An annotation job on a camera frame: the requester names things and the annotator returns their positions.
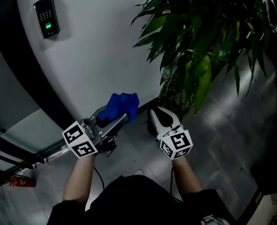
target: black sleeve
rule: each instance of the black sleeve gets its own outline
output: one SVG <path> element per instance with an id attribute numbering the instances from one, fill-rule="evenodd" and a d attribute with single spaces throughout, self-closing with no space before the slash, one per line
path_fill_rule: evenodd
<path id="1" fill-rule="evenodd" d="M 208 189 L 198 193 L 189 193 L 184 195 L 183 202 L 190 212 L 198 221 L 203 220 L 207 216 L 213 218 L 222 218 L 230 225 L 236 224 L 222 199 L 216 190 Z"/>
<path id="2" fill-rule="evenodd" d="M 53 207 L 47 225 L 81 224 L 85 204 L 77 201 L 63 201 Z"/>

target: black door frame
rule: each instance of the black door frame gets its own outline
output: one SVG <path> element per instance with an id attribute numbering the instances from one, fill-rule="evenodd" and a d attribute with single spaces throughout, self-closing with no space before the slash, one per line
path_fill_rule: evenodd
<path id="1" fill-rule="evenodd" d="M 19 83 L 40 108 L 63 130 L 69 127 L 75 120 L 53 90 L 33 53 L 23 28 L 17 0 L 0 0 L 0 51 Z M 13 175 L 22 167 L 31 167 L 36 162 L 44 163 L 44 158 L 51 151 L 59 151 L 61 145 L 62 142 L 58 142 L 32 154 L 0 138 L 1 151 L 24 160 L 7 171 L 0 171 L 0 177 L 4 177 L 4 173 Z"/>

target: shoe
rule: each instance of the shoe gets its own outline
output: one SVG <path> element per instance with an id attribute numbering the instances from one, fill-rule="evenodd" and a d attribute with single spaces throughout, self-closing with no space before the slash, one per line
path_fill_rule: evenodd
<path id="1" fill-rule="evenodd" d="M 143 173 L 143 170 L 139 169 L 135 173 L 133 173 L 133 175 L 141 175 L 141 176 L 143 176 L 144 173 Z"/>

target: gray floor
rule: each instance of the gray floor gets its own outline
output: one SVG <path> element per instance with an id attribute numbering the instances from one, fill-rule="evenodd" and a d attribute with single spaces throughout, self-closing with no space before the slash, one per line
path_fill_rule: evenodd
<path id="1" fill-rule="evenodd" d="M 218 191 L 236 219 L 257 189 L 250 168 L 262 161 L 273 146 L 277 114 L 275 68 L 271 62 L 266 62 L 267 79 L 262 71 L 255 71 L 256 82 L 247 97 L 251 74 L 246 58 L 240 58 L 238 65 L 240 96 L 237 98 L 233 74 L 222 82 L 222 73 L 200 112 L 194 116 L 191 111 L 182 121 L 194 143 L 188 160 L 203 185 Z M 120 175 L 143 169 L 146 176 L 169 190 L 171 162 L 149 135 L 145 121 L 146 112 L 123 128 L 116 138 L 118 147 L 110 157 L 97 157 L 96 168 L 106 186 Z M 75 162 L 75 156 L 67 152 L 28 171 L 26 175 L 37 179 L 36 188 L 11 188 L 8 184 L 0 187 L 0 225 L 45 225 L 52 207 L 62 199 Z M 101 191 L 101 181 L 94 174 L 87 208 Z M 180 198 L 175 184 L 173 195 Z"/>

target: cable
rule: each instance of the cable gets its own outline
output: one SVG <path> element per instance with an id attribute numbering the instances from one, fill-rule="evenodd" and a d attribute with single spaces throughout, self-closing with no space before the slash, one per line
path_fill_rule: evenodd
<path id="1" fill-rule="evenodd" d="M 93 167 L 93 168 L 96 170 L 97 174 L 99 175 L 99 177 L 100 177 L 100 179 L 101 179 L 101 181 L 102 181 L 103 190 L 105 190 L 104 181 L 103 181 L 101 175 L 100 175 L 99 172 L 97 171 L 96 167 Z"/>
<path id="2" fill-rule="evenodd" d="M 172 167 L 172 170 L 171 170 L 171 186 L 170 186 L 170 194 L 172 195 L 172 173 L 174 171 L 174 168 Z"/>

